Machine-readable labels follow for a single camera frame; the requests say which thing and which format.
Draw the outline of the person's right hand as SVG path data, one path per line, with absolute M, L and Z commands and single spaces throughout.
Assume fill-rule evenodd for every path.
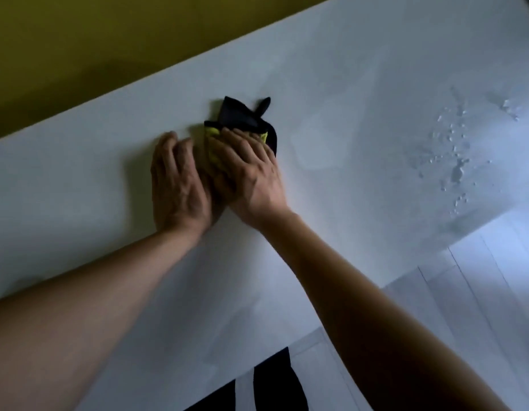
M 292 214 L 278 163 L 261 167 L 213 168 L 213 185 L 240 219 L 262 231 Z

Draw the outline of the person's right forearm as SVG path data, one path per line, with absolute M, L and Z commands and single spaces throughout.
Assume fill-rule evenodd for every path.
M 452 349 L 294 212 L 247 223 L 293 271 L 374 411 L 510 411 Z

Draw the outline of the spilled water droplets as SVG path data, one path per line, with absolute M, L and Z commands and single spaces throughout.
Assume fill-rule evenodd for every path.
M 478 156 L 477 121 L 480 111 L 455 86 L 434 120 L 426 139 L 415 146 L 410 165 L 422 181 L 438 184 L 440 196 L 453 201 L 451 216 L 459 214 L 477 187 L 477 175 L 492 160 Z

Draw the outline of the black and yellow cleaning cloth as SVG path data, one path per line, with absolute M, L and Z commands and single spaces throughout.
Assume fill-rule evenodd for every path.
M 207 144 L 209 138 L 220 136 L 223 128 L 239 129 L 260 136 L 261 140 L 276 155 L 278 141 L 275 128 L 263 119 L 263 115 L 267 112 L 271 102 L 271 97 L 266 97 L 253 110 L 237 99 L 229 96 L 224 97 L 217 119 L 204 122 L 204 147 L 211 167 L 218 172 L 228 173 L 227 168 L 213 154 L 211 147 Z

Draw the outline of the person's left hand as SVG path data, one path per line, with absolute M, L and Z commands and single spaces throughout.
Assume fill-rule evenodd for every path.
M 151 168 L 151 200 L 158 232 L 183 230 L 196 239 L 224 209 L 211 177 L 198 163 L 196 169 Z

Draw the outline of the person's left forearm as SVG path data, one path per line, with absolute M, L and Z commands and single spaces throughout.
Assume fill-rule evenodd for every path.
M 0 299 L 0 411 L 73 411 L 207 228 L 181 222 Z

